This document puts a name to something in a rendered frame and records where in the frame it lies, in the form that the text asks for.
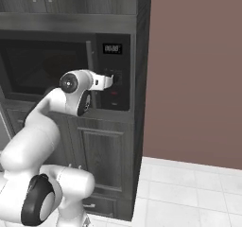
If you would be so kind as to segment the dark grey tall cabinet housing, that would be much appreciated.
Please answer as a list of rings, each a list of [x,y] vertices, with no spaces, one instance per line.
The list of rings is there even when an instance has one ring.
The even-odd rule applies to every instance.
[[[151,0],[137,0],[133,15],[113,14],[60,14],[60,13],[7,13],[0,12],[0,31],[43,31],[71,33],[108,33],[130,35],[130,108],[127,111],[93,109],[90,105],[81,116],[88,119],[129,123],[133,125],[133,182],[132,198],[119,199],[119,217],[131,220],[136,200],[137,185],[143,154],[144,119],[147,86],[147,54]],[[37,102],[7,99],[0,86],[0,106],[8,104],[17,109],[30,107]]]

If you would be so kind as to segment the dark grey drawer front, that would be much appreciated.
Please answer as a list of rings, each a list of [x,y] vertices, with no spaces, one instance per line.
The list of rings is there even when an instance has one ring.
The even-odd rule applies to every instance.
[[[84,199],[83,204],[95,204],[95,208],[85,208],[89,213],[108,218],[119,217],[119,199],[100,196],[92,196]]]

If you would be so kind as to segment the black microwave door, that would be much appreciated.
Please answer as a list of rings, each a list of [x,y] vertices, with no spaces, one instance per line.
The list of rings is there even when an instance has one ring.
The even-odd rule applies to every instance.
[[[58,87],[62,75],[88,69],[86,41],[0,39],[0,84],[5,98],[36,101],[47,89]]]

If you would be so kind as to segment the black built-in microwave oven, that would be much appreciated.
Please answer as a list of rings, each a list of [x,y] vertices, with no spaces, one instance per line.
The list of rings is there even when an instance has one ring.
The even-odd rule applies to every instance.
[[[98,109],[127,111],[130,108],[130,35],[43,31],[0,31],[0,39],[71,42],[95,39],[94,72],[113,76],[112,87],[95,92]]]

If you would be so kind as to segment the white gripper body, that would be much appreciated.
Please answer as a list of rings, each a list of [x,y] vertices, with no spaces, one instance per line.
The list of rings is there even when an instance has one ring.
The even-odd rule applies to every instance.
[[[100,81],[100,90],[103,91],[110,88],[113,84],[113,76],[102,76]]]

